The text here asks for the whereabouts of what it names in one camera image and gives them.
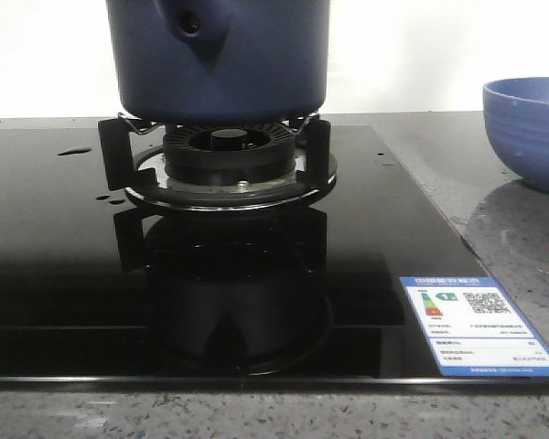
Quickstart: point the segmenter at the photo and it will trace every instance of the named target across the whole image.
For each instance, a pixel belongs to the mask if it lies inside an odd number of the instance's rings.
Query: speckled countertop
[[[374,126],[549,344],[549,196],[514,181],[481,113],[329,119]],[[549,395],[0,391],[0,437],[549,438]]]

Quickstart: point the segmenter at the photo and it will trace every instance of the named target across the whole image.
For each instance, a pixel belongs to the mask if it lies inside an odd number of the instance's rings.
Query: blue pot
[[[484,86],[492,148],[525,183],[549,192],[549,78],[496,80]]]
[[[142,119],[264,123],[326,94],[329,0],[107,0],[120,97]]]

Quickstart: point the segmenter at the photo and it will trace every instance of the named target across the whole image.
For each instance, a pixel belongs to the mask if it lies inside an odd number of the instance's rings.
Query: blue bowl
[[[496,155],[525,183],[549,193],[549,78],[495,80],[484,86],[483,99]]]

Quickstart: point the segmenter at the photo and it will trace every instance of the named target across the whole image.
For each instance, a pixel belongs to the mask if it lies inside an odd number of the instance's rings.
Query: energy label
[[[402,277],[445,376],[549,377],[549,347],[490,277]]]

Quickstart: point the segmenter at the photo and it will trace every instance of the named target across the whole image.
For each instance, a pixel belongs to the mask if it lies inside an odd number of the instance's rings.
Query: black glass cooktop
[[[95,127],[0,130],[0,386],[549,387],[441,376],[399,278],[487,274],[370,127],[332,152],[309,208],[163,218],[106,189]]]

